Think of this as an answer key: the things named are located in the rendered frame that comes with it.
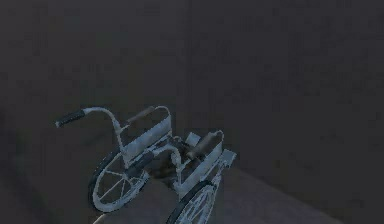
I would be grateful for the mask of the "grey metal wheelchair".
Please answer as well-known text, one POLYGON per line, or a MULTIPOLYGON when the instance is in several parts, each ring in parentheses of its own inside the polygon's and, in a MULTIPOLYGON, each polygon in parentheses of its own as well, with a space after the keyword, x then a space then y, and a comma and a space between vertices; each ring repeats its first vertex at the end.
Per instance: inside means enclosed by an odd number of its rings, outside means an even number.
POLYGON ((172 116, 125 144, 121 135, 134 122, 165 106, 150 106, 124 124, 104 107, 88 107, 55 122, 60 128, 91 112, 103 112, 112 121, 118 148, 106 156, 88 184, 88 201, 101 215, 92 224, 131 202, 150 178, 163 182, 178 196, 166 224, 208 224, 214 208, 222 171, 231 167, 236 153, 223 147, 224 132, 201 137, 193 132, 183 139, 172 130, 172 116))

